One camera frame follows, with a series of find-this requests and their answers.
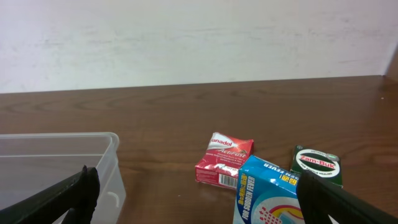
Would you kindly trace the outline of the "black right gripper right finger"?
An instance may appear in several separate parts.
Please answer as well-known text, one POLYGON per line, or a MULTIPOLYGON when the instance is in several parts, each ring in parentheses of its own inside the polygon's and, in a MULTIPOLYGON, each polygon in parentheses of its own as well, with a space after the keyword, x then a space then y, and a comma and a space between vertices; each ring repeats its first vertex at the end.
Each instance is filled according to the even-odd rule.
POLYGON ((305 170, 297 183, 297 198, 306 224, 397 224, 397 218, 305 170))

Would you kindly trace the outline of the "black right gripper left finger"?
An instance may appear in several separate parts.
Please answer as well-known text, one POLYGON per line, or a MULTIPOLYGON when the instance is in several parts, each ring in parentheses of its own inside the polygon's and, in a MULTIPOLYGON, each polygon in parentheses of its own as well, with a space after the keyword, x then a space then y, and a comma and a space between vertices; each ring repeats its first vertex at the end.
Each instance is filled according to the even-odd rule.
POLYGON ((94 167, 82 170, 55 185, 1 210, 1 223, 53 223, 62 215, 62 223, 88 224, 93 218, 100 195, 100 180, 94 167))

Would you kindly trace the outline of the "green Zam-Buk box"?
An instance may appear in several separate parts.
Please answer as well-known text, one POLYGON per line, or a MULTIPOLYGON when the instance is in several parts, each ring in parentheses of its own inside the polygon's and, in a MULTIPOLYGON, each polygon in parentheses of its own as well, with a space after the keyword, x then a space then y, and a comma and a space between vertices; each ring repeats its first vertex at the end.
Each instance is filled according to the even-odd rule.
POLYGON ((341 188, 343 187, 341 161, 334 154, 310 149, 305 146, 295 146, 290 172, 301 175, 304 170, 309 170, 329 182, 341 188))

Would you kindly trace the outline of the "blue Kool Fever box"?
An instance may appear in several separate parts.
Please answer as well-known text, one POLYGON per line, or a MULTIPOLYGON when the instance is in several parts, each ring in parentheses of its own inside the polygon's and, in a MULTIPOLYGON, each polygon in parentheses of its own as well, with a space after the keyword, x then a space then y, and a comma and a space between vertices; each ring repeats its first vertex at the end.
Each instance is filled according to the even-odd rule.
POLYGON ((233 224, 304 224, 300 176, 251 156, 239 170, 233 224))

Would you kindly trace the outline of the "clear plastic container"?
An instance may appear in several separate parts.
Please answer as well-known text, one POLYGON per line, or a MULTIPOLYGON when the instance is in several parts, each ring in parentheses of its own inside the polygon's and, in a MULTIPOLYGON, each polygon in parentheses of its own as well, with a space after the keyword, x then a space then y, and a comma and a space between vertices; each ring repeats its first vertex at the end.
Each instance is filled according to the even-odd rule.
POLYGON ((126 191, 114 133, 1 135, 1 208, 29 198, 81 171, 98 171, 100 193, 92 223, 116 223, 126 191))

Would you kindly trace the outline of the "red Panadol ActiFast box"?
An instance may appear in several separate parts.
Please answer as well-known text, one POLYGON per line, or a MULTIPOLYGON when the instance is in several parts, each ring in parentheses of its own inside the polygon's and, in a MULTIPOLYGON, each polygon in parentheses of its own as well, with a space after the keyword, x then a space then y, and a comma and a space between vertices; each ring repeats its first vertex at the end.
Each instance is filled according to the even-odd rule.
POLYGON ((251 156, 253 150, 252 139, 242 140, 213 133, 205 155, 195 166, 195 180, 235 190, 239 169, 251 156))

